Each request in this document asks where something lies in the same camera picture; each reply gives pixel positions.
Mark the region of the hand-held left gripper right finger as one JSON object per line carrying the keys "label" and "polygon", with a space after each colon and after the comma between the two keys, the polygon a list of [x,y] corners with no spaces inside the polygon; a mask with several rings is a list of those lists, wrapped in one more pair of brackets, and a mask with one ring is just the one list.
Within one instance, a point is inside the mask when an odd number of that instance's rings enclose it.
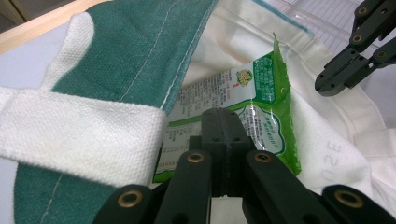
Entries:
{"label": "hand-held left gripper right finger", "polygon": [[225,112],[224,129],[226,137],[226,195],[241,197],[245,184],[245,160],[246,155],[252,149],[252,140],[239,116],[233,111]]}

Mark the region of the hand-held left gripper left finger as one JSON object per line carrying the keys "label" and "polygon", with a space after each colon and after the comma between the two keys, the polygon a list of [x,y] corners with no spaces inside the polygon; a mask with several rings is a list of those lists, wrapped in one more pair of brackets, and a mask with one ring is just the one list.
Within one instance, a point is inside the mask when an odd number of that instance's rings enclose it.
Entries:
{"label": "hand-held left gripper left finger", "polygon": [[211,108],[201,116],[201,134],[190,137],[189,150],[202,150],[212,160],[212,196],[227,194],[226,141],[223,131],[224,108]]}

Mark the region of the green snack packet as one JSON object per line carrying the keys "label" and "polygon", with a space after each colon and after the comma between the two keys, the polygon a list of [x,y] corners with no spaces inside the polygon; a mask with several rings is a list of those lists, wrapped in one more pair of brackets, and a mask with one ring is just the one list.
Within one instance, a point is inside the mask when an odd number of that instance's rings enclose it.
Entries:
{"label": "green snack packet", "polygon": [[201,115],[211,108],[235,112],[257,149],[268,150],[298,175],[301,164],[291,117],[290,82],[279,45],[259,59],[182,88],[169,114],[153,181],[168,180],[192,136],[201,133]]}

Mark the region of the white canvas bag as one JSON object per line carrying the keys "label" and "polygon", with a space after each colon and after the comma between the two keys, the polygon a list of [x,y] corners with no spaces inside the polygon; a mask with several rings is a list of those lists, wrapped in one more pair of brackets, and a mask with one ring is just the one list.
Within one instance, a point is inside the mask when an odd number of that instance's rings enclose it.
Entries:
{"label": "white canvas bag", "polygon": [[315,91],[332,55],[311,34],[255,0],[112,0],[71,19],[39,86],[0,85],[0,158],[18,164],[12,224],[92,224],[117,188],[149,185],[179,89],[274,43],[299,179],[348,185],[396,217],[396,129],[360,88]]}

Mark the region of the clear plastic container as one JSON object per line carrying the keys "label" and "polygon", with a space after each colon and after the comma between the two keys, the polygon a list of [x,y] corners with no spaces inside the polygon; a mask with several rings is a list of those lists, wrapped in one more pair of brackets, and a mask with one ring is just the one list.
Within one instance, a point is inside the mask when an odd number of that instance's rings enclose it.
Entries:
{"label": "clear plastic container", "polygon": [[363,0],[264,0],[302,25],[332,53],[349,42],[355,9]]}

